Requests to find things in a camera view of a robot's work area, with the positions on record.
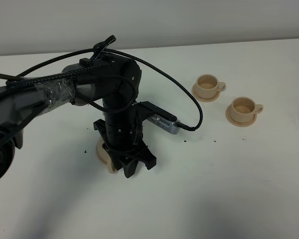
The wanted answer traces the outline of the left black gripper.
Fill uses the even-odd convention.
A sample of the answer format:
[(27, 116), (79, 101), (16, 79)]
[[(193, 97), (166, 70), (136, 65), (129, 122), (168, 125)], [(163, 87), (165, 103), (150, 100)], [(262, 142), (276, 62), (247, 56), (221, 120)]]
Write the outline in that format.
[(126, 178), (136, 172), (139, 161), (147, 170), (156, 166), (156, 157), (143, 142), (143, 122), (139, 110), (129, 109), (119, 114), (105, 114), (105, 119), (93, 123), (103, 139), (116, 170), (123, 169)]

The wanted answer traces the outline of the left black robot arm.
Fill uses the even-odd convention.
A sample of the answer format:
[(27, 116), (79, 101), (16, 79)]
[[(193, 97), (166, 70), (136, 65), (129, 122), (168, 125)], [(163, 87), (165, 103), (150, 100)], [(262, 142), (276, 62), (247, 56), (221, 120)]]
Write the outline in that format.
[(114, 169), (131, 177), (139, 162), (147, 169), (156, 157), (143, 142), (143, 121), (153, 115), (146, 102), (137, 103), (142, 72), (135, 60), (115, 54), (82, 59), (60, 74), (11, 78), (0, 87), (0, 179), (14, 152), (23, 146), (23, 129), (37, 116), (66, 103), (91, 105), (104, 113), (94, 122), (100, 150)]

